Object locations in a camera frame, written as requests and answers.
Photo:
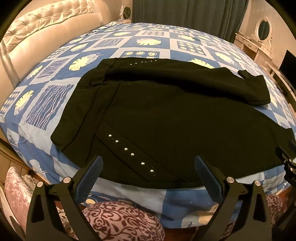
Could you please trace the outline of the dark green curtain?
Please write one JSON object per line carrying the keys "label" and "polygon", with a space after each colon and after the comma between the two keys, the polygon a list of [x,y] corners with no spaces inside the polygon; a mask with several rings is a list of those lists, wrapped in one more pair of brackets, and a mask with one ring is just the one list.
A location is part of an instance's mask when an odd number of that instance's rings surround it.
{"label": "dark green curtain", "polygon": [[233,42],[248,3],[246,0],[133,1],[132,21],[186,27]]}

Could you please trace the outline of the white vanity dressing table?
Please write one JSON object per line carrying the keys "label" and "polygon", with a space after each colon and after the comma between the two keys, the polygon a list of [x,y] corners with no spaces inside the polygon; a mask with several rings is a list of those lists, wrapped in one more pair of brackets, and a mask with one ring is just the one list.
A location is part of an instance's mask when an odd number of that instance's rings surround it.
{"label": "white vanity dressing table", "polygon": [[267,63],[272,60],[271,51],[264,44],[251,37],[245,37],[240,33],[236,33],[234,45],[261,67],[266,67]]}

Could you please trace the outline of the oval vanity mirror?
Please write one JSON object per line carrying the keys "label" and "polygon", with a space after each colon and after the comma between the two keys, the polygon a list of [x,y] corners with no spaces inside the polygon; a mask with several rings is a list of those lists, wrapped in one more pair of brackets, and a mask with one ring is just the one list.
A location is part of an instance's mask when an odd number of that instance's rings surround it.
{"label": "oval vanity mirror", "polygon": [[271,43],[272,26],[267,16],[260,18],[256,24],[255,37],[257,40],[265,45]]}

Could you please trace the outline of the black studded pants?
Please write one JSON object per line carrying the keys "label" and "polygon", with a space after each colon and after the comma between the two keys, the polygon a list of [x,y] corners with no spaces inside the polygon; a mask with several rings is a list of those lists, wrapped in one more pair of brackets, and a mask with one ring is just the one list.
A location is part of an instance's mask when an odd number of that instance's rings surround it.
{"label": "black studded pants", "polygon": [[258,110],[262,75],[171,59],[112,58],[85,73],[51,135],[75,165],[103,159],[101,178],[153,189],[201,186],[194,160],[240,178],[295,157],[295,136]]}

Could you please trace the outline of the black flat screen television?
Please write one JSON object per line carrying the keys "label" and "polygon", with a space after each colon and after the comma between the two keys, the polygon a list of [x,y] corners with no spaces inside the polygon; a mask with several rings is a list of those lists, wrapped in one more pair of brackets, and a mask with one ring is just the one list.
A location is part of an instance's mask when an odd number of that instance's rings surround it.
{"label": "black flat screen television", "polygon": [[279,71],[288,79],[289,82],[295,82],[296,57],[290,51],[286,51]]}

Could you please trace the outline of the pink floral patterned trousers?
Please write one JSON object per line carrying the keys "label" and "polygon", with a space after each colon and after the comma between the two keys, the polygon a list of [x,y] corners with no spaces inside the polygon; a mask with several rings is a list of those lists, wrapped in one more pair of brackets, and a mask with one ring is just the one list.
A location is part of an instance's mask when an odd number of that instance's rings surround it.
{"label": "pink floral patterned trousers", "polygon": [[92,201],[90,206],[80,208],[102,240],[192,240],[217,207],[193,212],[185,218],[185,228],[165,228],[155,213],[128,201]]}

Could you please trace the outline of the cream tufted leather headboard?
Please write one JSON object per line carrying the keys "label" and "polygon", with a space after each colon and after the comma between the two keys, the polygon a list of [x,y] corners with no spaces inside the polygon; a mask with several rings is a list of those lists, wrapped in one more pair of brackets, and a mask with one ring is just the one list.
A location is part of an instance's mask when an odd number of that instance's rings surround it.
{"label": "cream tufted leather headboard", "polygon": [[1,104],[38,63],[110,19],[105,1],[32,1],[1,40]]}

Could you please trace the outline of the blue patterned bed sheet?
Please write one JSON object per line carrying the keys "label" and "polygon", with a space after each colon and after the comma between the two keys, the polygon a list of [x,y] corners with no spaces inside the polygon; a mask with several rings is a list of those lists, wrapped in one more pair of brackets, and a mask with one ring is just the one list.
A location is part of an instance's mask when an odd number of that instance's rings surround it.
{"label": "blue patterned bed sheet", "polygon": [[[52,143],[64,107],[79,79],[101,60],[117,57],[170,58],[208,68],[261,68],[235,45],[213,35],[167,25],[108,24],[72,37],[51,50],[1,105],[1,128],[13,149],[35,172],[51,183],[73,176],[77,167]],[[217,205],[205,188],[145,189],[99,179],[88,204],[127,200],[154,211],[167,228],[205,225]]]}

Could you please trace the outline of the pink velvet cushion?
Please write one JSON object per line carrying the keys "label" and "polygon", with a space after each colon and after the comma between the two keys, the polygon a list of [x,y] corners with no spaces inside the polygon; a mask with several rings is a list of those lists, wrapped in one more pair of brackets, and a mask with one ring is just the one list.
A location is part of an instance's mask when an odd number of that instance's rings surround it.
{"label": "pink velvet cushion", "polygon": [[6,199],[16,221],[26,233],[28,212],[33,190],[19,174],[16,167],[10,167],[4,183]]}

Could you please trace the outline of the white tv stand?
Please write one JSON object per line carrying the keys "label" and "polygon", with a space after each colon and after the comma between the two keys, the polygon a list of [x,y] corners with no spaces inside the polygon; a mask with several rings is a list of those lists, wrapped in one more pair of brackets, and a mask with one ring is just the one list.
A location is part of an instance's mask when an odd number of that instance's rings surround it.
{"label": "white tv stand", "polygon": [[283,93],[283,95],[287,99],[287,102],[292,106],[292,109],[295,112],[295,89],[288,81],[288,79],[271,61],[266,61],[265,64],[268,75],[275,81],[276,85]]}

